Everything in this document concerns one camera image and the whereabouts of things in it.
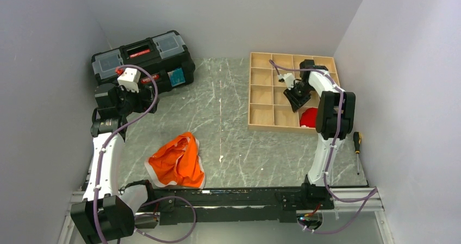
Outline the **wooden compartment tray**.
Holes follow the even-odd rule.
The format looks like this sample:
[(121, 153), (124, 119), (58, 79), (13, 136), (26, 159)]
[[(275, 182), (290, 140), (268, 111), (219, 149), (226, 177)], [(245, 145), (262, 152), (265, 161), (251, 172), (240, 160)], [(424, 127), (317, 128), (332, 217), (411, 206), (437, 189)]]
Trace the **wooden compartment tray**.
[(300, 68), (304, 60), (326, 66), (337, 84), (339, 76), (333, 57), (299, 54), (252, 52), (250, 54), (250, 85), (248, 88), (248, 128), (268, 132), (315, 134), (315, 128), (300, 127), (300, 115), (308, 108), (317, 108), (320, 96), (311, 92), (311, 99), (298, 111), (293, 112), (283, 94), (286, 85), (278, 81), (275, 68), (269, 63), (285, 68)]

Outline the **orange underwear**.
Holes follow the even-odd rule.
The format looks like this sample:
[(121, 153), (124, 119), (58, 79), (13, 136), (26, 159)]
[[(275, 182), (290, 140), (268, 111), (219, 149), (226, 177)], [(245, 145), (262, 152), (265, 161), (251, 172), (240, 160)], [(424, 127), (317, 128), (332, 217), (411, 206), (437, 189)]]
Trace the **orange underwear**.
[(200, 142), (191, 132), (178, 135), (145, 161), (157, 187), (182, 186), (202, 189), (206, 176), (199, 156)]

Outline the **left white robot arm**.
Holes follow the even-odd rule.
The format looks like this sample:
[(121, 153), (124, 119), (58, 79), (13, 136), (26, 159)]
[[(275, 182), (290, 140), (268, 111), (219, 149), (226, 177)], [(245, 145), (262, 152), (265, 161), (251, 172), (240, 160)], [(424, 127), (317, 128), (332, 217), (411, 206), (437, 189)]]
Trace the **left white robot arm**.
[(124, 85), (102, 84), (94, 96), (97, 108), (90, 128), (94, 146), (90, 178), (82, 201), (71, 206), (70, 215), (85, 243), (107, 243), (131, 236), (138, 209), (150, 211), (157, 201), (147, 181), (135, 182), (120, 193), (117, 176), (130, 125), (127, 116), (154, 113), (158, 89), (147, 85), (129, 91)]

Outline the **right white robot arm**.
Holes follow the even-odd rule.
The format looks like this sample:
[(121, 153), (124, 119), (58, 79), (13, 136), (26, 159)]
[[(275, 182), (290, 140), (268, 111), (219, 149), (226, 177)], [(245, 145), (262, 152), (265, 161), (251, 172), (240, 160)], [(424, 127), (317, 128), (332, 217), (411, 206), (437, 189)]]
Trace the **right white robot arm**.
[(284, 95), (293, 112), (300, 110), (312, 98), (312, 92), (319, 95), (315, 118), (317, 148), (307, 178), (310, 186), (327, 188), (338, 149), (353, 128), (356, 95), (341, 88), (329, 69), (315, 65), (314, 60), (303, 60), (300, 68), (294, 71), (300, 73), (299, 78), (292, 73), (279, 76), (286, 85)]

